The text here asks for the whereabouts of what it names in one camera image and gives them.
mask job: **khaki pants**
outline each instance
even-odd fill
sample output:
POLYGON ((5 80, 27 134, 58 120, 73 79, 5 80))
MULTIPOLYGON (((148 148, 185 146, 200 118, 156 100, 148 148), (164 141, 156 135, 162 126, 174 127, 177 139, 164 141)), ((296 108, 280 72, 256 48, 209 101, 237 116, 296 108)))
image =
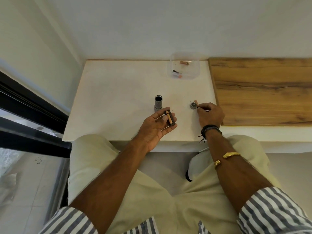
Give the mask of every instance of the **khaki pants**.
MULTIPOLYGON (((279 187, 257 140, 244 135, 234 135, 228 140, 263 176, 279 187)), ((69 203, 117 154, 109 141, 98 135, 85 135, 73 143, 69 203)), ((152 216, 160 233, 197 233, 200 220, 212 234, 240 233, 237 214, 219 184, 212 163, 183 188, 182 194, 174 197, 152 178, 137 171, 107 233, 124 233, 152 216)))

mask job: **copper battery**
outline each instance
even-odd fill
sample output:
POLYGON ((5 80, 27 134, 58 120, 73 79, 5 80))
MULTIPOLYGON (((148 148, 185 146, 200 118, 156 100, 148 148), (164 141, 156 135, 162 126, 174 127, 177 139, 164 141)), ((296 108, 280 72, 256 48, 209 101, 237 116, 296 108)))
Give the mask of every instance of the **copper battery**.
POLYGON ((167 117, 168 117, 169 126, 175 125, 174 117, 172 116, 170 110, 166 110, 164 114, 167 115, 167 117))
POLYGON ((190 63, 187 61, 180 61, 180 64, 189 65, 190 63))

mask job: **wood grain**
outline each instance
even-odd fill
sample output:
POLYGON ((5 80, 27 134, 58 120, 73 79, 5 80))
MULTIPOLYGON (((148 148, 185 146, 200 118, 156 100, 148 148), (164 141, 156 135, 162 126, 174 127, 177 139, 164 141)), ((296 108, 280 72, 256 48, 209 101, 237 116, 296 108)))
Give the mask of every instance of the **wood grain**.
POLYGON ((210 58, 225 126, 312 126, 312 59, 210 58))

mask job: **white countertop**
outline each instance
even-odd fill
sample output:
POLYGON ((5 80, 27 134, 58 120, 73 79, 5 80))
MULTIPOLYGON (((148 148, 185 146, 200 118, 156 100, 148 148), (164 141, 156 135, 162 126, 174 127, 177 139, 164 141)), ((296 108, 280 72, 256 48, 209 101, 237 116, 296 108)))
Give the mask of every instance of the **white countertop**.
MULTIPOLYGON (((116 143, 129 141, 154 113, 154 97, 160 94, 178 124, 162 144, 197 144, 200 127, 190 101, 216 103, 208 62, 200 62, 201 73, 191 80, 169 77, 168 65, 168 61, 88 60, 63 140, 96 133, 116 143)), ((312 127, 223 126, 221 131, 226 137, 245 134, 259 141, 312 142, 312 127)))

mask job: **striped sleeve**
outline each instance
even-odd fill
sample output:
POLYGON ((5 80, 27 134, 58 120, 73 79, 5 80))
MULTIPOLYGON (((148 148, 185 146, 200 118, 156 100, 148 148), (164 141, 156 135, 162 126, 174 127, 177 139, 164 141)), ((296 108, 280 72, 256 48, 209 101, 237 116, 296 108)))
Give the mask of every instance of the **striped sleeve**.
POLYGON ((303 209, 276 187, 257 191, 241 209, 237 223, 244 234, 312 234, 312 222, 303 209))
POLYGON ((39 234, 97 234, 88 217, 81 211, 64 207, 58 210, 39 234))

